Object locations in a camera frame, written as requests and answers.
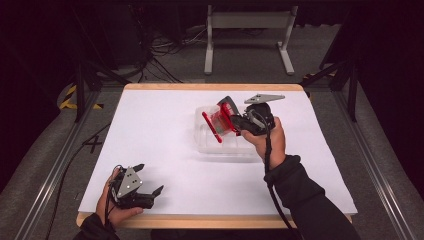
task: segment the wire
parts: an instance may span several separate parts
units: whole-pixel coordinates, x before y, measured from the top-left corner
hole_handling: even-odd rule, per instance
[[[259,35],[261,35],[263,32],[265,31],[265,29],[264,28],[256,28],[256,29],[241,29],[241,32],[242,33],[244,33],[244,34],[246,34],[246,35],[249,35],[249,36],[252,36],[252,37],[257,37],[257,36],[259,36]]]
[[[152,74],[153,76],[155,76],[157,79],[163,80],[163,81],[165,81],[165,82],[172,83],[171,81],[169,81],[169,80],[167,80],[167,79],[163,79],[163,78],[161,78],[161,77],[157,76],[157,75],[156,75],[156,74],[154,74],[152,71],[150,71],[150,69],[148,69],[147,67],[146,67],[146,70],[147,70],[150,74]]]
[[[178,78],[176,78],[176,77],[174,77],[174,75],[172,75],[156,58],[153,58],[153,60],[157,63],[157,64],[159,64],[162,68],[163,68],[163,70],[165,70],[165,72],[167,73],[167,74],[169,74],[169,76],[171,76],[171,78],[172,79],[174,79],[176,82],[178,82],[178,83],[183,83],[181,80],[179,80]]]
[[[61,180],[60,180],[60,185],[59,185],[59,190],[58,190],[58,193],[57,193],[57,196],[56,196],[56,201],[55,201],[55,205],[54,205],[54,209],[53,209],[53,213],[52,213],[52,218],[51,218],[51,220],[50,220],[50,224],[49,224],[49,228],[48,228],[48,230],[47,230],[47,234],[46,234],[46,240],[48,240],[49,239],[49,237],[50,237],[50,232],[51,232],[51,230],[52,230],[52,227],[53,227],[53,222],[54,222],[54,219],[55,219],[55,217],[56,217],[56,212],[57,212],[57,207],[58,207],[58,205],[59,205],[59,198],[60,198],[60,194],[61,194],[61,192],[62,192],[62,187],[63,187],[63,183],[64,183],[64,181],[65,181],[65,176],[66,176],[66,173],[68,172],[68,169],[69,169],[69,166],[71,166],[71,163],[72,163],[72,161],[75,159],[75,157],[77,156],[77,154],[81,151],[81,149],[88,143],[88,142],[90,142],[93,138],[95,138],[100,132],[102,132],[103,130],[105,130],[107,127],[109,127],[110,126],[110,124],[111,123],[108,123],[108,124],[106,124],[106,126],[104,126],[103,128],[101,128],[99,131],[97,131],[95,134],[93,134],[90,138],[88,138],[87,140],[85,140],[82,144],[81,144],[81,146],[77,149],[77,151],[75,151],[75,153],[72,155],[72,157],[71,157],[71,159],[69,160],[69,162],[67,163],[67,165],[66,165],[66,168],[65,168],[65,170],[64,170],[64,172],[62,173],[62,177],[61,177]]]
[[[109,221],[109,214],[112,212],[112,210],[115,208],[115,206],[112,207],[112,209],[109,210],[109,203],[110,203],[110,195],[111,195],[111,191],[112,191],[112,184],[110,183],[111,181],[113,181],[114,179],[112,179],[113,176],[113,172],[115,171],[116,168],[122,168],[121,165],[117,165],[113,168],[112,170],[112,174],[110,175],[110,181],[109,181],[109,189],[107,191],[107,196],[106,196],[106,204],[105,204],[105,226],[110,224]]]
[[[265,173],[268,173],[269,172],[269,164],[270,164],[270,156],[271,156],[271,151],[272,151],[271,131],[269,130],[268,124],[267,124],[265,118],[262,115],[260,115],[256,111],[252,111],[252,113],[255,114],[256,116],[258,116],[262,120],[262,123],[264,123],[264,125],[265,125],[265,129],[266,129],[266,150],[265,150],[265,161],[264,162],[265,162]],[[281,210],[280,204],[278,203],[277,197],[275,196],[275,192],[274,192],[272,184],[268,184],[268,190],[269,190],[269,193],[271,194],[272,201],[274,202],[274,205],[275,205],[275,208],[278,211],[278,214],[280,215],[281,219],[283,219],[287,228],[292,233],[294,239],[301,239],[298,236],[297,232],[291,226],[289,220],[284,215],[283,210]]]
[[[181,42],[181,44],[182,44],[181,46],[178,46],[177,44],[175,44],[174,42],[170,41],[169,39],[167,39],[163,36],[156,37],[154,41],[161,40],[162,38],[165,38],[165,39],[167,39],[167,42],[162,43],[162,41],[160,41],[160,43],[158,43],[156,45],[152,45],[151,51],[153,53],[158,53],[158,54],[155,54],[155,56],[165,56],[165,55],[168,55],[168,54],[171,54],[171,55],[177,54],[179,51],[186,48],[187,46],[194,45],[198,42],[206,43],[206,41],[200,40],[201,38],[203,38],[205,31],[206,31],[206,28],[203,28],[194,37],[191,37],[191,38],[185,37]],[[164,51],[158,50],[158,49],[164,48],[164,47],[167,47],[168,49],[164,50]]]
[[[144,71],[143,71],[143,70],[141,70],[140,78],[138,79],[137,83],[141,83],[141,81],[143,80],[143,77],[144,77]]]
[[[165,75],[165,76],[167,76],[168,78],[170,78],[165,72],[163,72],[157,65],[155,65],[155,64],[153,64],[152,62],[149,62],[152,66],[154,66],[159,72],[161,72],[163,75]],[[167,82],[173,82],[172,80],[166,80],[166,79],[163,79],[163,78],[160,78],[160,79],[162,79],[162,80],[164,80],[164,81],[167,81]]]
[[[130,72],[128,72],[128,73],[124,73],[124,74],[118,74],[120,77],[123,77],[123,78],[126,78],[126,79],[128,79],[128,78],[130,78],[130,77],[133,77],[133,76],[135,76],[135,75],[137,75],[137,73],[139,73],[139,72],[141,72],[141,71],[143,71],[143,66],[136,66],[136,69],[134,69],[134,70],[132,70],[132,71],[130,71]],[[101,80],[103,80],[103,81],[114,81],[115,79],[112,79],[112,78],[110,78],[110,77],[108,77],[108,76],[103,76],[103,75],[98,75],[97,74],[97,76],[101,79]]]

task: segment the tabletop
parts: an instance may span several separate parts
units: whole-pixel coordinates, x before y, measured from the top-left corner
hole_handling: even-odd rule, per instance
[[[120,227],[285,228],[262,180],[261,159],[248,151],[219,153],[214,148],[218,143],[210,145],[211,152],[199,152],[194,136],[199,125],[196,109],[214,105],[227,95],[239,107],[257,93],[285,96],[269,105],[282,120],[288,154],[302,157],[310,177],[326,189],[329,199],[350,218],[357,210],[301,86],[129,84],[82,200],[77,224],[94,212],[101,188],[114,166],[144,163],[145,168],[138,174],[145,184],[139,192],[147,193],[160,185],[165,188],[152,209]],[[289,211],[283,211],[290,218]]]

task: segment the clear plastic container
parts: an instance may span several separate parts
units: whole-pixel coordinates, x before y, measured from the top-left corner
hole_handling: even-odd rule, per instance
[[[237,106],[237,108],[240,112],[243,112],[246,106]],[[203,106],[196,109],[194,139],[197,150],[201,153],[215,154],[256,154],[254,146],[247,142],[242,136],[236,136],[234,132],[229,132],[223,136],[221,135],[222,143],[218,142],[202,116],[203,112],[210,115],[218,110],[218,105]]]

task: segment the black cable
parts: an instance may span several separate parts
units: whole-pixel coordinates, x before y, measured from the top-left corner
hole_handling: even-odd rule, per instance
[[[117,75],[119,75],[120,77],[123,77],[125,79],[128,79],[130,77],[137,75],[137,73],[139,73],[141,71],[143,71],[143,67],[140,65],[140,66],[136,66],[136,69],[132,70],[131,72],[127,72],[127,73],[123,73],[123,74],[117,74]],[[114,81],[115,80],[115,79],[110,78],[108,76],[101,76],[101,75],[97,75],[97,76],[103,81]]]
[[[143,77],[144,77],[144,71],[143,71],[143,70],[141,70],[140,78],[138,79],[137,83],[141,83],[141,81],[143,80]]]
[[[103,73],[104,75],[108,76],[109,78],[114,79],[114,80],[120,82],[122,85],[126,85],[128,83],[131,83],[127,79],[125,79],[125,78],[121,77],[120,75],[114,73],[110,69],[105,68],[105,67],[103,67],[100,64],[97,64],[96,62],[86,60],[85,63],[87,65],[89,65],[90,67],[94,68],[95,70],[97,70],[97,71]]]
[[[257,37],[257,36],[261,35],[264,31],[265,31],[264,28],[260,28],[260,29],[241,29],[241,32],[242,33],[244,33],[246,35],[249,35],[249,36],[252,36],[252,37]]]
[[[157,76],[157,75],[156,75],[156,74],[154,74],[152,71],[150,71],[150,69],[148,69],[147,67],[146,67],[146,70],[147,70],[150,74],[152,74],[153,76],[155,76],[157,79],[163,80],[163,81],[165,81],[165,82],[172,83],[172,81],[169,81],[169,80],[167,80],[167,79],[163,79],[163,78],[161,78],[161,77]]]
[[[265,118],[260,115],[259,113],[252,111],[253,114],[255,114],[256,116],[258,116],[262,123],[265,124],[265,130],[266,130],[266,149],[265,149],[265,174],[269,172],[269,165],[270,165],[270,156],[271,156],[271,151],[272,151],[272,147],[271,147],[271,131],[268,128],[268,124],[265,120]],[[278,214],[280,215],[281,219],[283,219],[284,223],[286,224],[287,228],[290,230],[290,232],[292,233],[294,239],[301,239],[298,234],[296,233],[296,231],[293,229],[293,227],[291,226],[289,220],[286,218],[286,216],[283,213],[283,210],[280,207],[280,204],[278,203],[277,197],[275,196],[275,192],[273,189],[273,184],[267,184],[268,186],[268,190],[269,193],[271,194],[271,198],[272,201],[274,202],[275,208],[278,211]]]
[[[109,189],[107,191],[107,196],[106,196],[106,204],[105,204],[105,226],[108,226],[110,224],[109,221],[109,214],[112,212],[112,210],[115,208],[115,206],[112,207],[112,209],[109,210],[109,203],[110,203],[110,195],[111,195],[111,191],[112,191],[112,184],[111,181],[113,181],[114,179],[112,179],[113,176],[113,172],[115,171],[116,168],[122,168],[121,165],[116,165],[113,170],[112,170],[112,174],[110,175],[110,180],[109,180]]]
[[[165,80],[163,78],[160,78],[160,79],[165,80],[165,81],[170,82],[170,83],[173,83],[174,82],[174,80],[171,78],[171,76],[169,76],[166,72],[164,72],[162,69],[160,69],[157,65],[153,64],[151,61],[149,63],[152,66],[154,66],[160,73],[162,73],[163,75],[165,75],[169,80]]]
[[[106,126],[104,126],[102,129],[100,129],[99,131],[97,131],[95,134],[93,134],[90,138],[88,138],[87,140],[85,140],[82,144],[81,144],[81,146],[77,149],[77,151],[72,155],[72,157],[71,157],[71,159],[69,160],[69,162],[67,163],[67,165],[66,165],[66,167],[65,167],[65,170],[64,170],[64,172],[62,173],[62,177],[61,177],[61,180],[60,180],[60,185],[59,185],[59,190],[58,190],[58,193],[57,193],[57,196],[56,196],[56,202],[55,202],[55,205],[54,205],[54,209],[53,209],[53,213],[52,213],[52,218],[51,218],[51,220],[50,220],[50,224],[49,224],[49,228],[48,228],[48,230],[47,230],[47,234],[46,234],[46,240],[48,240],[49,239],[49,237],[50,237],[50,232],[51,232],[51,230],[52,230],[52,227],[53,227],[53,222],[54,222],[54,219],[55,219],[55,217],[56,217],[56,212],[57,212],[57,207],[58,207],[58,205],[59,205],[59,198],[60,198],[60,194],[61,194],[61,192],[62,192],[62,187],[63,187],[63,183],[64,183],[64,181],[65,181],[65,176],[66,176],[66,173],[68,172],[68,169],[69,169],[69,166],[71,166],[71,163],[72,163],[72,161],[75,159],[75,157],[77,156],[77,154],[81,151],[81,149],[89,142],[89,141],[91,141],[91,139],[93,139],[93,138],[95,138],[100,132],[102,132],[103,130],[105,130],[107,127],[109,127],[110,126],[110,124],[111,123],[108,123]]]
[[[196,39],[203,38],[205,33],[206,33],[206,28],[203,29],[202,31],[200,31],[194,37],[191,37],[191,38],[189,38],[188,34],[186,34],[180,45],[177,45],[177,44],[173,43],[172,41],[168,41],[168,42],[163,43],[163,44],[158,44],[156,46],[152,46],[151,51],[152,51],[152,53],[159,53],[159,54],[155,54],[154,56],[162,57],[162,56],[165,56],[165,55],[168,55],[168,54],[174,55],[174,54],[177,54],[182,49],[186,48],[187,46],[192,46],[192,45],[194,45],[198,42],[201,42],[201,40],[196,40]],[[163,36],[156,37],[154,40],[161,39],[161,38],[163,38]],[[167,47],[168,50],[166,50],[166,51],[157,50],[157,48],[159,48],[157,46],[160,46],[160,45],[163,45],[163,47]]]
[[[175,81],[177,81],[178,83],[183,83],[181,80],[179,80],[178,78],[174,77],[174,75],[172,75],[156,58],[153,58],[153,60],[155,60],[155,62],[157,64],[159,64],[163,70],[165,70],[165,72],[167,72],[169,74],[169,76],[171,76]]]

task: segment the black sleeve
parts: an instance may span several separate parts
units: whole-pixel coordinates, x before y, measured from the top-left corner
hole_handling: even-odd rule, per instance
[[[74,237],[74,240],[119,240],[115,230],[111,225],[103,226],[100,217],[93,213],[81,224],[81,231]]]
[[[325,196],[325,190],[308,177],[299,156],[287,155],[264,180],[274,184],[304,239],[360,239],[345,215]]]

